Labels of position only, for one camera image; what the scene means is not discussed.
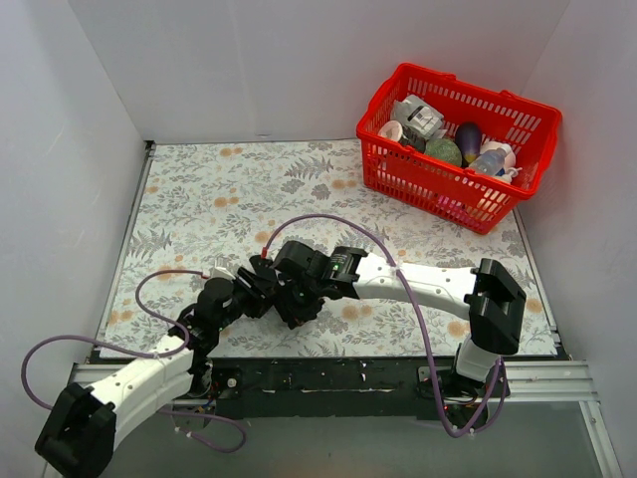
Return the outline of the black zippered tool case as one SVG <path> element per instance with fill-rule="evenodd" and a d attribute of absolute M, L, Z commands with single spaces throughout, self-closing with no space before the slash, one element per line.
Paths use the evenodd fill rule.
<path fill-rule="evenodd" d="M 315 320 L 324 305 L 324 299 L 306 290 L 286 274 L 279 274 L 273 261 L 254 255 L 250 264 L 255 273 L 269 272 L 274 280 L 274 295 L 265 304 L 253 303 L 246 312 L 251 318 L 262 318 L 274 309 L 290 330 Z"/>

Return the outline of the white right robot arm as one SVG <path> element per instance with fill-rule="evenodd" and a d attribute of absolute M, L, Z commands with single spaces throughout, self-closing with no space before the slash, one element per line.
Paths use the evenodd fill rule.
<path fill-rule="evenodd" d="M 339 246 L 327 256 L 289 241 L 270 267 L 288 295 L 280 316 L 292 327 L 313 319 L 324 298 L 414 301 L 468 322 L 469 335 L 450 371 L 451 385 L 462 395 L 477 393 L 496 361 L 519 351 L 527 294 L 496 260 L 452 269 L 392 266 L 362 249 Z"/>

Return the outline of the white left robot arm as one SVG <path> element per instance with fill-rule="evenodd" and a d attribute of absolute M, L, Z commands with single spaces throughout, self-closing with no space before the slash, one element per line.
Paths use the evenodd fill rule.
<path fill-rule="evenodd" d="M 65 477 L 97 477 L 120 443 L 173 399 L 212 399 L 222 382 L 208 356 L 221 332 L 243 316 L 263 316 L 276 286 L 269 269 L 214 273 L 149 352 L 90 385 L 71 383 L 61 391 L 36 453 Z"/>

